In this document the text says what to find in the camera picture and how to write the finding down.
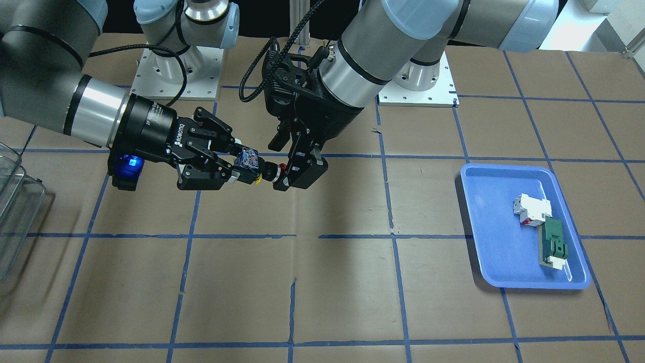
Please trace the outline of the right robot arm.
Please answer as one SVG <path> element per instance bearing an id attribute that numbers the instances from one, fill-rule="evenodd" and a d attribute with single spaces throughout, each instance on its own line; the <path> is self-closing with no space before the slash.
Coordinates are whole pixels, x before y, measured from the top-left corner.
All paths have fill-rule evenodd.
<path id="1" fill-rule="evenodd" d="M 83 71 L 97 56 L 95 41 L 106 1 L 2 1 L 2 115 L 110 149 L 113 186 L 136 190 L 145 161 L 179 172 L 181 190 L 217 190 L 240 178 L 219 157 L 241 144 L 232 129 L 198 108 L 180 117 L 172 108 L 199 84 L 215 86 L 218 72 L 200 48 L 232 48 L 239 7 L 230 1 L 136 1 L 136 21 L 157 72 L 163 105 Z"/>

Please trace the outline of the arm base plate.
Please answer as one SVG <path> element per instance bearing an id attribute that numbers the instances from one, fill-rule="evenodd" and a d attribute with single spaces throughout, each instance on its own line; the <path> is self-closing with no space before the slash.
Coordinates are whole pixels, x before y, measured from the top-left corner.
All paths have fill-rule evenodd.
<path id="1" fill-rule="evenodd" d="M 445 52 L 434 65 L 408 62 L 378 93 L 378 101 L 385 106 L 459 106 Z"/>
<path id="2" fill-rule="evenodd" d="M 225 50 L 192 46 L 180 55 L 187 85 L 180 100 L 216 101 L 221 83 Z M 163 57 L 145 49 L 139 60 L 131 93 L 151 100 L 170 100 L 180 90 L 182 72 L 174 57 Z"/>

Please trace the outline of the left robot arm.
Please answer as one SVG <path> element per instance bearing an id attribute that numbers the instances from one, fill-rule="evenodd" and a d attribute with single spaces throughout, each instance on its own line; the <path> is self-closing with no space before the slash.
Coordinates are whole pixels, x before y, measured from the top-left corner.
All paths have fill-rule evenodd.
<path id="1" fill-rule="evenodd" d="M 528 52 L 542 44 L 558 1 L 366 1 L 336 44 L 313 56 L 267 43 L 262 77 L 267 111 L 280 121 L 268 144 L 288 162 L 263 177 L 277 191 L 308 189 L 329 164 L 321 156 L 385 85 L 431 87 L 449 40 Z"/>

